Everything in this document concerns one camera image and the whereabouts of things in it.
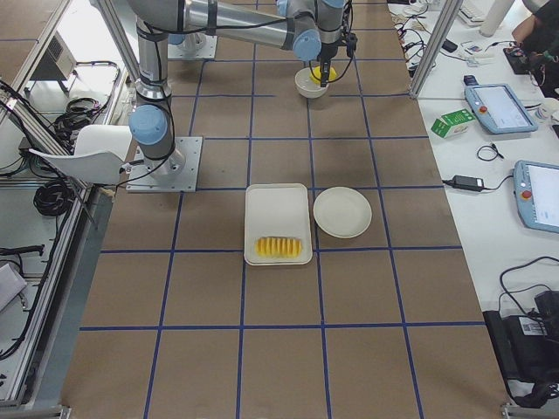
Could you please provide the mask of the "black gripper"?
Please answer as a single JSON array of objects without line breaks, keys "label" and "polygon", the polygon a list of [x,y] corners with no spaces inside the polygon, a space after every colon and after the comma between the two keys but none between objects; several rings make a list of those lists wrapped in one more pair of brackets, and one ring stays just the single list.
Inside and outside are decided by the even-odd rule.
[{"label": "black gripper", "polygon": [[346,27],[333,31],[321,30],[321,56],[320,56],[320,82],[321,87],[326,87],[330,77],[330,59],[337,55],[340,47],[346,49],[349,58],[355,56],[357,36]]}]

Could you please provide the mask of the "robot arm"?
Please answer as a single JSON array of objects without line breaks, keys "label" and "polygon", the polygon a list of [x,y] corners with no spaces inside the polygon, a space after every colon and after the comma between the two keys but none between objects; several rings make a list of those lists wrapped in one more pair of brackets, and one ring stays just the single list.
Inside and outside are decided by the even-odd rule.
[{"label": "robot arm", "polygon": [[168,68],[178,133],[204,139],[199,188],[303,181],[307,123],[292,52],[220,37],[214,58]]},{"label": "robot arm", "polygon": [[306,63],[316,61],[311,78],[321,87],[339,79],[331,61],[338,49],[355,57],[357,36],[352,32],[353,5],[350,1],[278,1],[277,11],[287,22],[286,47]]}]

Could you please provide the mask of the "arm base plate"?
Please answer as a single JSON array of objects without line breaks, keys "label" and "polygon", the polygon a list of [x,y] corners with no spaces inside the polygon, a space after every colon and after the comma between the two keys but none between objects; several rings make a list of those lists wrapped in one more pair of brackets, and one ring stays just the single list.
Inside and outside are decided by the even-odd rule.
[{"label": "arm base plate", "polygon": [[203,33],[169,35],[168,59],[174,61],[211,60],[215,58],[217,37]]},{"label": "arm base plate", "polygon": [[159,162],[145,159],[139,146],[135,149],[134,161],[142,163],[131,168],[131,182],[125,184],[129,193],[178,193],[195,192],[200,157],[202,153],[202,137],[176,137],[175,151],[166,162],[159,167]]}]

